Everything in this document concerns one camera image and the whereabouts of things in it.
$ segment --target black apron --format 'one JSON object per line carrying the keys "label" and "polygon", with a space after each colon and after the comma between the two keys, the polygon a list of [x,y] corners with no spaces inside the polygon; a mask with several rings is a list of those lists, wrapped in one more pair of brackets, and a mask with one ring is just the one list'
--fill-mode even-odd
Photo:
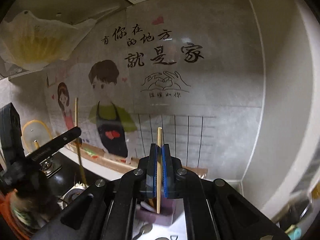
{"label": "black apron", "polygon": [[[108,150],[109,153],[126,158],[128,156],[128,149],[125,143],[124,128],[122,126],[116,106],[114,104],[112,105],[116,112],[116,119],[108,120],[100,117],[100,102],[98,103],[96,114],[98,133],[103,146]],[[110,139],[108,136],[106,136],[106,132],[109,134],[113,133],[113,139]]]}

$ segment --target screw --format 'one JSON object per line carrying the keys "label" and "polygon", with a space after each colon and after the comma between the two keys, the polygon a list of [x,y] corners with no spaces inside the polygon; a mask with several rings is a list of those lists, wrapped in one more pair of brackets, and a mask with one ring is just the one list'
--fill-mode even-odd
{"label": "screw", "polygon": [[215,184],[218,186],[218,187],[222,187],[224,186],[224,181],[222,179],[216,179],[215,180]]}
{"label": "screw", "polygon": [[177,170],[177,173],[178,173],[179,175],[186,175],[186,174],[187,174],[187,170],[184,169],[184,168],[181,168],[181,169],[178,169],[178,170]]}
{"label": "screw", "polygon": [[142,175],[143,174],[143,169],[135,169],[134,171],[133,171],[133,174],[134,175]]}
{"label": "screw", "polygon": [[103,187],[105,184],[106,184],[106,181],[104,179],[96,180],[96,186],[97,187]]}

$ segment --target wooden stick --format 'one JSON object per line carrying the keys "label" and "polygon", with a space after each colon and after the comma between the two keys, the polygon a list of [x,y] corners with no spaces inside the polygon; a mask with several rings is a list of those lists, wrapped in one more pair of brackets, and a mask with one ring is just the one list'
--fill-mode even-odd
{"label": "wooden stick", "polygon": [[[78,98],[76,98],[76,106],[75,106],[75,125],[78,126]],[[79,160],[79,170],[80,170],[82,183],[84,183],[85,186],[87,186],[87,179],[85,178],[84,168],[82,166],[82,161],[81,161],[79,137],[76,139],[76,147],[77,147],[77,154],[78,154],[78,160]]]}
{"label": "wooden stick", "polygon": [[158,127],[157,145],[160,147],[157,159],[157,213],[160,213],[161,183],[162,183],[162,128]]}

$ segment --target chinese calligraphy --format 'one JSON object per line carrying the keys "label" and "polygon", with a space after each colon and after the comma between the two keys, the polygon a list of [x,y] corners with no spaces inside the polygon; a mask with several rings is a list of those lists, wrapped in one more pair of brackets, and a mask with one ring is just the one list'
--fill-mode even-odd
{"label": "chinese calligraphy", "polygon": [[104,42],[105,45],[107,45],[108,42],[109,42],[109,41],[108,41],[108,37],[109,37],[109,36],[104,36],[104,38],[101,40],[101,41]]}
{"label": "chinese calligraphy", "polygon": [[161,33],[161,34],[159,34],[158,35],[158,37],[160,37],[160,39],[159,40],[166,40],[166,39],[168,39],[169,37],[170,37],[170,34],[169,33],[171,33],[172,31],[168,31],[168,30],[163,30],[164,32],[163,33]]}
{"label": "chinese calligraphy", "polygon": [[197,49],[202,49],[200,45],[194,45],[191,42],[187,42],[188,46],[182,46],[181,52],[186,54],[186,58],[184,59],[186,62],[194,63],[198,60],[199,57],[204,58],[200,55],[201,51]]}
{"label": "chinese calligraphy", "polygon": [[[156,94],[156,96],[157,96],[158,98],[162,98],[162,97],[163,97],[163,94],[162,94],[162,92],[158,92],[158,93]],[[150,98],[155,98],[156,96],[155,96],[155,93],[154,93],[154,92],[150,92],[150,93],[149,93],[149,97],[150,97]],[[171,97],[171,93],[166,93],[166,94],[165,94],[165,97]],[[175,98],[180,98],[180,97],[181,97],[181,94],[180,94],[179,92],[176,92],[176,93],[174,94],[174,97],[175,97]]]}
{"label": "chinese calligraphy", "polygon": [[136,26],[132,27],[132,29],[133,29],[132,33],[134,35],[136,35],[136,33],[138,33],[138,32],[142,32],[142,29],[140,29],[139,24],[136,24]]}
{"label": "chinese calligraphy", "polygon": [[128,39],[128,41],[127,41],[128,47],[130,47],[131,45],[134,45],[136,43],[137,43],[137,41],[135,39]]}
{"label": "chinese calligraphy", "polygon": [[138,53],[138,52],[137,54],[129,53],[128,57],[125,58],[128,60],[128,68],[135,67],[137,63],[139,66],[144,66],[144,63],[142,62],[142,59],[141,59],[141,57],[143,56],[144,56],[143,53]]}
{"label": "chinese calligraphy", "polygon": [[165,54],[163,54],[163,46],[158,46],[154,48],[157,52],[157,56],[155,58],[150,59],[151,61],[155,61],[153,64],[163,64],[163,65],[172,65],[176,62],[163,62]]}
{"label": "chinese calligraphy", "polygon": [[115,38],[115,41],[118,39],[122,39],[123,36],[127,35],[127,33],[124,30],[125,30],[125,27],[121,28],[121,26],[118,26],[118,29],[115,28],[115,31],[113,32],[113,35],[112,35],[112,37]]}
{"label": "chinese calligraphy", "polygon": [[148,36],[144,34],[140,40],[145,43],[146,41],[153,41],[154,39],[154,36],[151,36],[150,33],[148,33]]}

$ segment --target kitchen backsplash sticker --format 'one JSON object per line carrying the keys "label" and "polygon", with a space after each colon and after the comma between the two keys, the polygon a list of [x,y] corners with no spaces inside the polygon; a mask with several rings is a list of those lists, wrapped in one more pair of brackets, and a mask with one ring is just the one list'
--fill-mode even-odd
{"label": "kitchen backsplash sticker", "polygon": [[163,127],[171,154],[208,178],[240,180],[258,131],[260,39],[248,0],[148,0],[98,22],[44,74],[55,131],[79,97],[83,143],[148,156]]}

